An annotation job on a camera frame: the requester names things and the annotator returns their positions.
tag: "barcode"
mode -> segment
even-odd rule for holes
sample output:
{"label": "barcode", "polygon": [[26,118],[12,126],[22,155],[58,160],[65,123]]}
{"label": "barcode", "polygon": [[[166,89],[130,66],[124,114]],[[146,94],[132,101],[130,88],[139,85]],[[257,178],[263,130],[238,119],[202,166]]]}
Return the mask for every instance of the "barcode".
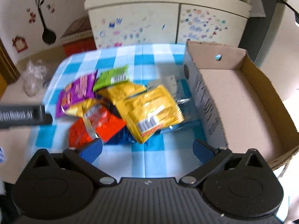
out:
{"label": "barcode", "polygon": [[147,119],[138,122],[138,128],[141,133],[148,131],[149,129],[157,126],[159,123],[156,116],[148,117]]}
{"label": "barcode", "polygon": [[122,81],[126,81],[127,80],[127,75],[125,73],[120,74],[118,76],[112,77],[111,78],[111,83],[118,83],[118,82],[122,82]]}

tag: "gray panel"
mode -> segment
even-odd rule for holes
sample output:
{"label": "gray panel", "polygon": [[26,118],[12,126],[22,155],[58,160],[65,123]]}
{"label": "gray panel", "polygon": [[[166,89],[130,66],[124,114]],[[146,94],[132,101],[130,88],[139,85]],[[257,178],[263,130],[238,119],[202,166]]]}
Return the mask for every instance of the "gray panel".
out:
{"label": "gray panel", "polygon": [[195,188],[179,186],[174,178],[123,178],[115,187],[100,189],[92,202],[75,215],[59,220],[35,220],[25,216],[16,224],[240,224],[281,223],[275,217],[240,221],[221,216]]}

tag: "checkered tablecloth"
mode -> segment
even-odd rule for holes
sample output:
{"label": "checkered tablecloth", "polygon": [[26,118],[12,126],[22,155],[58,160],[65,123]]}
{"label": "checkered tablecloth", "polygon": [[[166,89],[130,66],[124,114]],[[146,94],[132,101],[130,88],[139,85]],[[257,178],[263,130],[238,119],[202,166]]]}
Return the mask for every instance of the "checkered tablecloth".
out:
{"label": "checkered tablecloth", "polygon": [[[131,81],[147,85],[162,76],[176,75],[183,79],[184,45],[154,44],[111,48],[75,54],[65,59],[56,70],[43,99],[46,112],[55,116],[59,92],[81,75],[96,69],[102,71],[129,65]],[[77,118],[53,119],[53,125],[33,127],[28,138],[27,161],[37,149],[51,153],[68,147],[68,129]],[[194,156],[192,143],[204,139],[201,128],[178,130],[152,136],[148,144],[104,145],[102,154],[93,163],[112,175],[121,177],[180,178],[201,165]]]}

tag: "clear plastic bag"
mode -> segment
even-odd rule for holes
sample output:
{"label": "clear plastic bag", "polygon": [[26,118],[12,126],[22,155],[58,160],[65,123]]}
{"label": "clear plastic bag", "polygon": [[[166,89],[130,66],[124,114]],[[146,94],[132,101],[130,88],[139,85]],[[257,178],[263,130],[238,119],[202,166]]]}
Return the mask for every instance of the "clear plastic bag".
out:
{"label": "clear plastic bag", "polygon": [[36,96],[43,88],[47,69],[42,65],[42,61],[38,60],[37,64],[28,61],[26,70],[22,73],[24,80],[24,91],[29,97]]}

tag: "cardboard box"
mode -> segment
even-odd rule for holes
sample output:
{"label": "cardboard box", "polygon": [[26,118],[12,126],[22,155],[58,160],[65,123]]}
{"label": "cardboard box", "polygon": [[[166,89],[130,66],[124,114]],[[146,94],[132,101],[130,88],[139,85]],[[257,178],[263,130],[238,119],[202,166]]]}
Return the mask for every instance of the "cardboard box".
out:
{"label": "cardboard box", "polygon": [[89,17],[84,16],[72,22],[62,35],[61,42],[67,56],[96,50]]}
{"label": "cardboard box", "polygon": [[298,152],[288,111],[244,49],[188,41],[184,74],[209,145],[235,153],[256,148],[273,170]]}

